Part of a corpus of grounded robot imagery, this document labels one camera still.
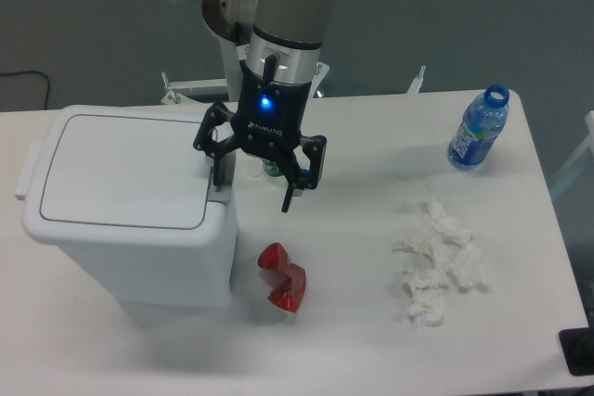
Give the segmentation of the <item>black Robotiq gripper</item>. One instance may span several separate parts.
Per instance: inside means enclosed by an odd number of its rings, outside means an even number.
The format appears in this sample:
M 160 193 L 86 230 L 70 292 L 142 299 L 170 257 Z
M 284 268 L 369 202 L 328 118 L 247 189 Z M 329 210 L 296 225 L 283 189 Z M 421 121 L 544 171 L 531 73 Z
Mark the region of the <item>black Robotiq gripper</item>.
M 236 113 L 222 102 L 209 106 L 193 147 L 212 162 L 213 185 L 217 187 L 233 183 L 238 149 L 274 161 L 287 181 L 281 206 L 281 211 L 287 213 L 294 197 L 317 188 L 324 166 L 327 137 L 301 133 L 311 84 L 266 83 L 245 62 L 241 68 L 243 79 Z M 214 130 L 226 122 L 231 123 L 233 133 L 216 141 Z M 297 148 L 309 161 L 306 169 L 297 160 Z

